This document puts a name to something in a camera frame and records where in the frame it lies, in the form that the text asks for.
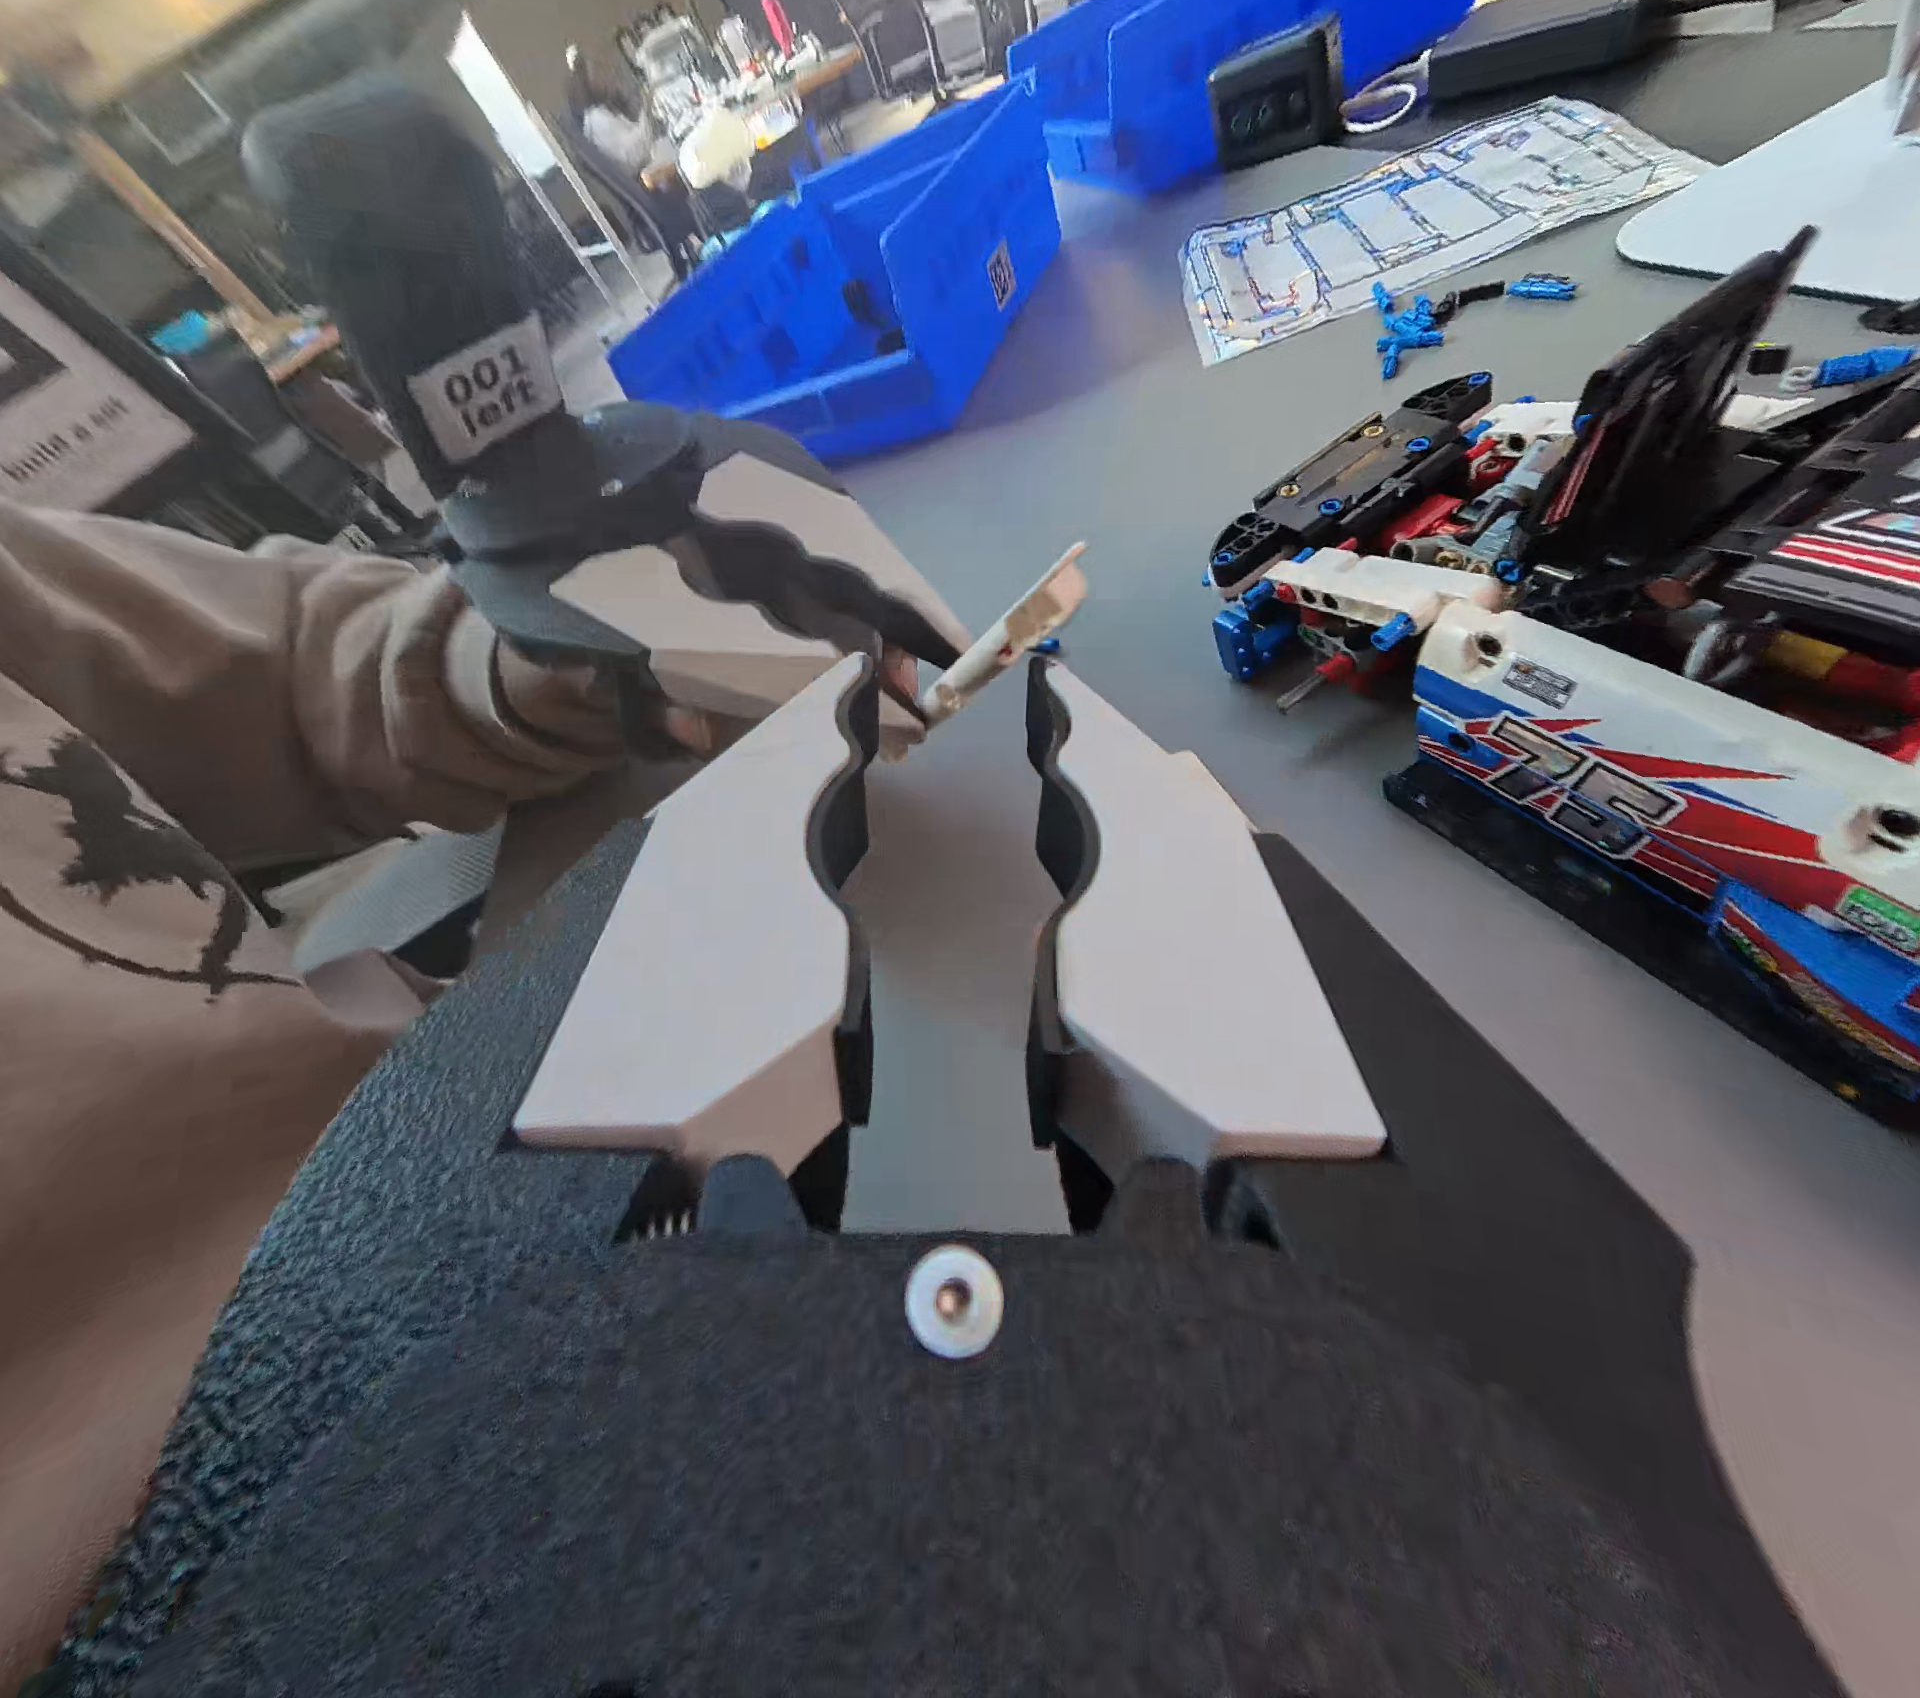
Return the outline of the person's left forearm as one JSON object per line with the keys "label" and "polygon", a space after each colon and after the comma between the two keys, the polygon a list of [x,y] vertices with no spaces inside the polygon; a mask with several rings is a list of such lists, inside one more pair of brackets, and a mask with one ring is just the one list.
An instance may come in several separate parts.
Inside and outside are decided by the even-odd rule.
{"label": "person's left forearm", "polygon": [[478,832],[621,753],[612,691],[443,571],[2,507],[3,803],[176,826],[228,870]]}

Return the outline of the black white marker sign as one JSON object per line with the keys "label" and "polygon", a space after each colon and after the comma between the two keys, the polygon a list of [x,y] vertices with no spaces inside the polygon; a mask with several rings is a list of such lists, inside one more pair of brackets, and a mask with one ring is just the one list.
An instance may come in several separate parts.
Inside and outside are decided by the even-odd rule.
{"label": "black white marker sign", "polygon": [[2,496],[92,513],[196,442],[142,388],[9,277],[2,279]]}

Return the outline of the toy brick race car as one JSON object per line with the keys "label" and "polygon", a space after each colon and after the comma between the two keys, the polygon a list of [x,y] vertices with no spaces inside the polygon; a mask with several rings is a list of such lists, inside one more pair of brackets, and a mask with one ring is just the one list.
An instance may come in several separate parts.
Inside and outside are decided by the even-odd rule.
{"label": "toy brick race car", "polygon": [[1412,711],[1384,797],[1886,1125],[1917,1103],[1915,367],[1789,394],[1813,241],[1570,402],[1460,375],[1212,540],[1226,675]]}

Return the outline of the pile of blue pins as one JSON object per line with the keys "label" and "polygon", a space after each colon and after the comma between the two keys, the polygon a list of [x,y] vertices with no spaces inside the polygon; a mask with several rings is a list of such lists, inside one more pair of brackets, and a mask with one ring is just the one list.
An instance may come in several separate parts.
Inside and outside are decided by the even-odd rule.
{"label": "pile of blue pins", "polygon": [[1408,352],[1444,344],[1444,327],[1449,315],[1441,315],[1428,295],[1417,292],[1401,300],[1375,279],[1370,285],[1370,298],[1380,318],[1374,352],[1382,383],[1391,383],[1399,375]]}

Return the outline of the black power adapter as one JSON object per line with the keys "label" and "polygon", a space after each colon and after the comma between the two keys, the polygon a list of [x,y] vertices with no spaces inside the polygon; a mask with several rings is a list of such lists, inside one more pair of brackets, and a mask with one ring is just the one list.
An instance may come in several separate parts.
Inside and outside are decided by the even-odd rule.
{"label": "black power adapter", "polygon": [[1665,42],[1677,0],[1489,0],[1426,56],[1430,107],[1601,72]]}

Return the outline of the black socket box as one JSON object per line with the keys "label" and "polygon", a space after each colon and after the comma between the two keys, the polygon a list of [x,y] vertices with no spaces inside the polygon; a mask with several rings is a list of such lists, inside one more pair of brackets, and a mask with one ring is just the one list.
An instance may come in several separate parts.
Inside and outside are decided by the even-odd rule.
{"label": "black socket box", "polygon": [[1328,11],[1216,62],[1206,80],[1216,167],[1247,170],[1345,136],[1338,14]]}

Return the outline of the person's beige sweatshirt torso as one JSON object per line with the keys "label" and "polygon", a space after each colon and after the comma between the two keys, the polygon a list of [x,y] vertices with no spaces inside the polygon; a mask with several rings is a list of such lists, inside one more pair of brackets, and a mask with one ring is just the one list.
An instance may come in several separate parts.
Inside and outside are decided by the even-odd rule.
{"label": "person's beige sweatshirt torso", "polygon": [[433,998],[360,952],[316,991],[206,839],[3,687],[3,1688],[136,1519],[291,1177]]}

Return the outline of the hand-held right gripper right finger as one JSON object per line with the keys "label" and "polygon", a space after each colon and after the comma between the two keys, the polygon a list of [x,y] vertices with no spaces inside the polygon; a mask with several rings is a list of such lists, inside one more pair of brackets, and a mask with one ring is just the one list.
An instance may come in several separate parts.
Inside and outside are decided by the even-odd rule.
{"label": "hand-held right gripper right finger", "polygon": [[1035,856],[1034,1141],[1147,1159],[1371,1160],[1386,1125],[1265,859],[1188,750],[1163,750],[1056,658],[1026,673]]}

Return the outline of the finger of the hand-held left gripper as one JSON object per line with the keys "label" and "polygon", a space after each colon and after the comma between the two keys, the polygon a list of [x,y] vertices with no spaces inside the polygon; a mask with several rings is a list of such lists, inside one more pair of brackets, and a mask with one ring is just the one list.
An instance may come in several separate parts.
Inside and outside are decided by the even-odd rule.
{"label": "finger of the hand-held left gripper", "polygon": [[676,452],[676,565],[699,594],[755,609],[837,653],[898,653],[937,670],[973,634],[895,540],[821,471],[746,450]]}
{"label": "finger of the hand-held left gripper", "polygon": [[876,660],[876,753],[905,760],[933,660],[933,584],[898,546],[633,546],[550,584],[553,606],[635,655],[669,707],[754,726],[839,658]]}

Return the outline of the black office chair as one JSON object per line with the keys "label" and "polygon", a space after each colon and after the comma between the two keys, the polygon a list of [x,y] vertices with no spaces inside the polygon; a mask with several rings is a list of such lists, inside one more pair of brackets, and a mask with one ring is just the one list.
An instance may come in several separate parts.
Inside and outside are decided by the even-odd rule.
{"label": "black office chair", "polygon": [[291,966],[311,976],[360,956],[460,971],[494,886],[503,823],[419,826],[271,888]]}

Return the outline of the silver monitor stand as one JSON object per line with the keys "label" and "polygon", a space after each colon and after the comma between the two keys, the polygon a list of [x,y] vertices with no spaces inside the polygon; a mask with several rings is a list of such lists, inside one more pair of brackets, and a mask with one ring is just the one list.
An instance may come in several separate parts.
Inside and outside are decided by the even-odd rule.
{"label": "silver monitor stand", "polygon": [[1812,228],[1793,287],[1906,304],[1917,297],[1917,0],[1900,0],[1884,77],[1622,224],[1632,266],[1724,279]]}

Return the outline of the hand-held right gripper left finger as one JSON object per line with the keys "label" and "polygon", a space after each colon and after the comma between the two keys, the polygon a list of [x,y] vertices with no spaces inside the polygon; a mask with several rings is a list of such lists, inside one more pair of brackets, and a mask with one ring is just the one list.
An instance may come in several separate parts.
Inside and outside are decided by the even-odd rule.
{"label": "hand-held right gripper left finger", "polygon": [[664,799],[509,1125],[531,1150],[799,1167],[858,1023],[830,797],[864,810],[876,678],[843,656]]}

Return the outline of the grey desk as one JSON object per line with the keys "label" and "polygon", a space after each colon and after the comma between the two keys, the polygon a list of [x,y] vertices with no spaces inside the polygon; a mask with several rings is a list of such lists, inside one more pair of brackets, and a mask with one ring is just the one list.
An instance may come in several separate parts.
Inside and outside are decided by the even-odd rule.
{"label": "grey desk", "polygon": [[[1688,1245],[1694,1372],[1755,1539],[1850,1695],[1913,1695],[1915,1136],[1390,806],[1401,709],[1334,691],[1275,713],[1217,664],[1217,528],[1386,390],[1360,316],[1202,367],[1179,249],[1375,163],[1322,146],[1151,200],[1064,189],[1062,250],[958,429],[843,478],[969,628],[1086,544],[1068,667],[1282,834]],[[871,779],[853,1233],[1066,1227],[1023,1095],[1037,799],[1017,676]]]}

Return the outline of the printed instruction sheet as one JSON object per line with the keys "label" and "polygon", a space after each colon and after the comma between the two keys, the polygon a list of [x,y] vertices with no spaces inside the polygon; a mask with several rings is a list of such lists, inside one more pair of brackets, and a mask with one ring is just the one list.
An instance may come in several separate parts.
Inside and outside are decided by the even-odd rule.
{"label": "printed instruction sheet", "polygon": [[1547,96],[1320,192],[1195,228],[1177,268],[1204,369],[1287,342],[1562,228],[1682,192],[1716,164],[1589,101]]}

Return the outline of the small white brick piece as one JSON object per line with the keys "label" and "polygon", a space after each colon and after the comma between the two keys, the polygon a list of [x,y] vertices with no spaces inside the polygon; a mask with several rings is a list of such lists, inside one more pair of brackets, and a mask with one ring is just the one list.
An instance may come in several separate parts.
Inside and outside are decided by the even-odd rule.
{"label": "small white brick piece", "polygon": [[1082,558],[1084,540],[1074,542],[1014,606],[983,631],[971,646],[935,676],[918,698],[923,726],[943,726],[969,707],[995,678],[1020,660],[1042,653],[1047,641],[1076,616],[1090,596]]}

